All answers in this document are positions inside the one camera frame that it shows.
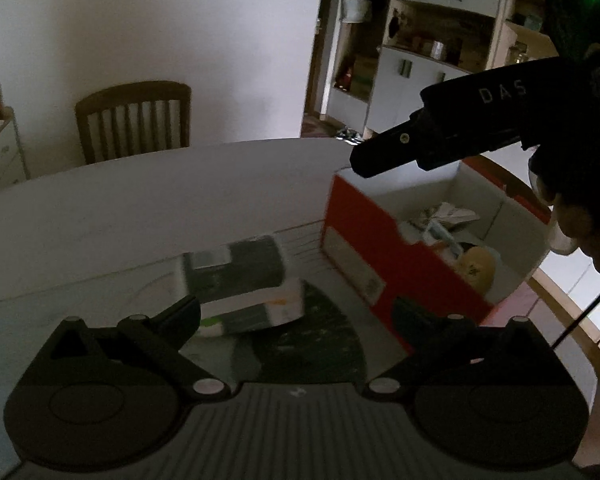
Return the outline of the person's hand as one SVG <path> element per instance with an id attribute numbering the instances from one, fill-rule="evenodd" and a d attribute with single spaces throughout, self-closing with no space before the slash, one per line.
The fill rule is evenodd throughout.
<path id="1" fill-rule="evenodd" d="M 573 180 L 558 186 L 557 219 L 600 273 L 600 181 Z"/>

